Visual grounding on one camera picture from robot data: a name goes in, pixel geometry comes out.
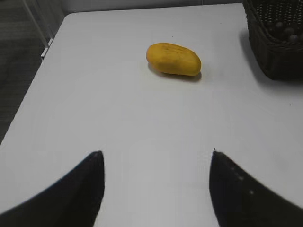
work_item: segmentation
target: floor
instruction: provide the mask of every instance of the floor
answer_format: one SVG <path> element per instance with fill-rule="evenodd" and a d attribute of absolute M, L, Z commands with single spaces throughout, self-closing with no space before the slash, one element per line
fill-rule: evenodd
<path fill-rule="evenodd" d="M 0 0 L 0 143 L 40 64 L 44 47 L 20 0 Z"/>

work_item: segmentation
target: yellow mango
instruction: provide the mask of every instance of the yellow mango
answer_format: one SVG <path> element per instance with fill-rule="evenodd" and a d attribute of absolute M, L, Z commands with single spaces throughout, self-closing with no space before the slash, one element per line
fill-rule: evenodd
<path fill-rule="evenodd" d="M 190 49 L 175 44 L 150 46 L 146 59 L 156 70 L 164 73 L 195 76 L 201 70 L 199 57 Z"/>

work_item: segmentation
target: white table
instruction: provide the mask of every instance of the white table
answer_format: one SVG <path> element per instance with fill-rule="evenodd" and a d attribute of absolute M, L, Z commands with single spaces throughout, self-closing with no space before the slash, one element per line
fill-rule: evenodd
<path fill-rule="evenodd" d="M 66 17 L 0 147 L 0 212 L 98 149 L 96 226 L 217 227 L 213 148 L 302 207 L 303 84 L 262 74 L 246 23 L 241 4 Z M 150 70 L 158 42 L 195 51 L 201 80 Z"/>

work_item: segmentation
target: dark basket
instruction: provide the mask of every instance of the dark basket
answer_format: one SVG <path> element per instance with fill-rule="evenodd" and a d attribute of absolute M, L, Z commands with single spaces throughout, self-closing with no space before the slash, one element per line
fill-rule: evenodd
<path fill-rule="evenodd" d="M 272 36 L 265 24 L 295 23 L 303 31 L 303 0 L 244 0 L 250 45 L 262 71 L 271 79 L 303 78 L 303 43 Z"/>

